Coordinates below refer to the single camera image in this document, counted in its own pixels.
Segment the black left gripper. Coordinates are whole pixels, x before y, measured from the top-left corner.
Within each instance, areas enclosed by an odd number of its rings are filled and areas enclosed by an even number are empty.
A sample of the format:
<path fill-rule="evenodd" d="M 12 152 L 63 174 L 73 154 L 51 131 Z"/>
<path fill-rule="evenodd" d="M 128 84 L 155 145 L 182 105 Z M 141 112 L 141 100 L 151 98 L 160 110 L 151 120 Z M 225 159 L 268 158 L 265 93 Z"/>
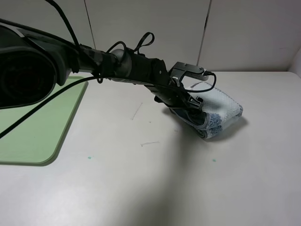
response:
<path fill-rule="evenodd" d="M 159 71 L 155 74 L 154 83 L 147 85 L 147 89 L 155 95 L 156 102 L 165 104 L 178 117 L 191 118 L 193 121 L 206 120 L 206 114 L 201 110 L 203 99 L 193 97 L 169 72 Z"/>

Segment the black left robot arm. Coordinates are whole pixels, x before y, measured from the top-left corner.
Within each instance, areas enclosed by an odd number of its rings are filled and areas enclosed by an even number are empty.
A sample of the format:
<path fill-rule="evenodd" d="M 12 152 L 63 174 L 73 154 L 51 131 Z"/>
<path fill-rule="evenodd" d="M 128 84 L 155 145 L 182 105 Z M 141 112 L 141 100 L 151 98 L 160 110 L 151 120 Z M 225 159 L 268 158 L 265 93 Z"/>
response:
<path fill-rule="evenodd" d="M 139 48 L 99 51 L 76 46 L 55 35 L 22 24 L 1 20 L 0 106 L 2 109 L 33 105 L 45 99 L 55 85 L 62 86 L 70 73 L 89 72 L 99 81 L 143 85 L 155 101 L 171 110 L 183 110 L 202 119 L 203 99 L 193 97 L 182 85 L 186 73 L 204 70 L 176 63 L 168 71 L 165 62 L 147 58 Z"/>

